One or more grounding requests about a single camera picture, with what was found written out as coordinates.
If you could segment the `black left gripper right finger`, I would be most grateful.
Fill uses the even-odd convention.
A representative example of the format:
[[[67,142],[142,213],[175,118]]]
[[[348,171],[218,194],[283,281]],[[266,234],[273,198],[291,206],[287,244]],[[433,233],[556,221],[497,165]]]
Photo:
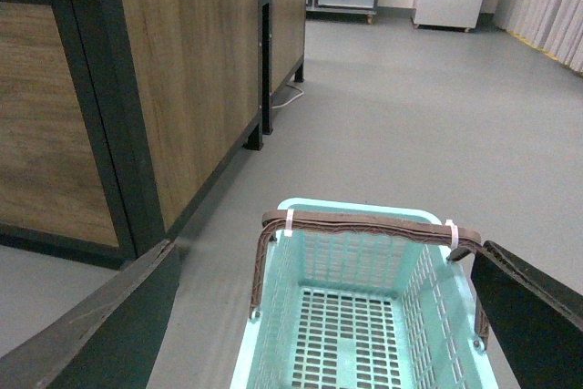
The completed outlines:
[[[582,295],[486,241],[471,280],[522,388],[582,386]]]

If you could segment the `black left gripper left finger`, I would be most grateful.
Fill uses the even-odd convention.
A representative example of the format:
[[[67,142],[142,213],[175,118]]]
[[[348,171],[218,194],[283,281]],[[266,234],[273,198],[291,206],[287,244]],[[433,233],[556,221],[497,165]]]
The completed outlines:
[[[179,287],[179,250],[161,241],[1,359],[4,388],[144,388]]]

